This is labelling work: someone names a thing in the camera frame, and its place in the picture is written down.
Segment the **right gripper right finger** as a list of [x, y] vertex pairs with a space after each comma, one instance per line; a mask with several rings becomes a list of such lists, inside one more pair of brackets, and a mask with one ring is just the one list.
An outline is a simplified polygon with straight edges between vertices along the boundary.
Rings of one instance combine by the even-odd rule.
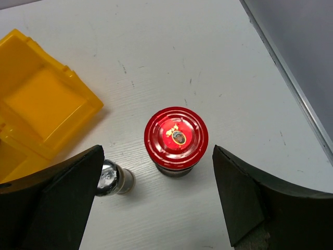
[[234, 249], [332, 249], [332, 194], [302, 187], [213, 150], [214, 174]]

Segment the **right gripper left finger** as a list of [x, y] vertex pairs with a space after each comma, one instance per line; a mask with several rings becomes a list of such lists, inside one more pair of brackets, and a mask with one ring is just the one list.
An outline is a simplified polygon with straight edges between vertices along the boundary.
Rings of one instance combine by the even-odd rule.
[[1, 184], [1, 249], [79, 249], [97, 190], [104, 150]]

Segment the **silver-top pepper shaker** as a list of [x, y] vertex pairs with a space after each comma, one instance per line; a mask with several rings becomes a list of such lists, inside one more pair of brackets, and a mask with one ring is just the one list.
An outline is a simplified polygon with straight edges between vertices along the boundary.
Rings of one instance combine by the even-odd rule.
[[130, 170], [105, 159], [95, 195], [124, 195], [134, 188], [135, 183], [135, 176]]

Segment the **red-lid chili sauce jar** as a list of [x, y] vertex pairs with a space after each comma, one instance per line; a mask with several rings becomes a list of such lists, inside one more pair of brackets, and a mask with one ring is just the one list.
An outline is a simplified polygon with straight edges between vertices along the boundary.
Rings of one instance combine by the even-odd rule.
[[179, 178], [191, 172], [205, 154], [208, 129], [195, 112], [168, 107], [155, 113], [144, 131], [144, 144], [156, 168], [165, 176]]

